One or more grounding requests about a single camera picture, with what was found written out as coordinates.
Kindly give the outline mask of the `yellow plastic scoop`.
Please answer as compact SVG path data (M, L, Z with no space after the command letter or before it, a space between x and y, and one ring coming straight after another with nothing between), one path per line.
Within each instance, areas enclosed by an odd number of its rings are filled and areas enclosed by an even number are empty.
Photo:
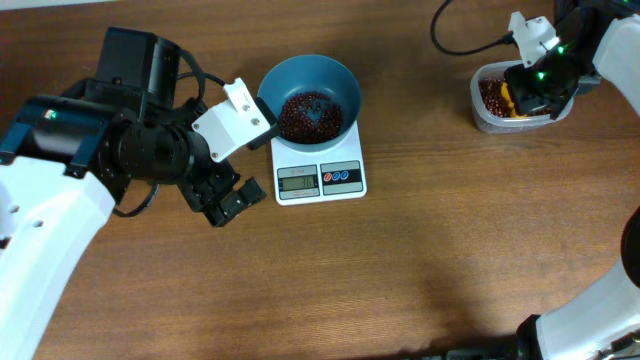
M507 117L510 118L524 118L524 115L520 115L515 109L515 103L512 101L509 87L506 82L503 82L500 88L500 95L504 100L504 110Z

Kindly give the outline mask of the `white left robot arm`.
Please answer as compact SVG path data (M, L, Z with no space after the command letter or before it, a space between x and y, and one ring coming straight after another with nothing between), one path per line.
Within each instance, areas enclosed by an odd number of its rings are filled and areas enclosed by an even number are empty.
M210 75L177 44L111 27L96 74L58 96L28 99L1 140L1 355L33 357L89 243L120 214L134 180L176 186L193 212L226 225L265 194L229 163L280 132L266 103L236 79L225 100L174 103L179 67Z

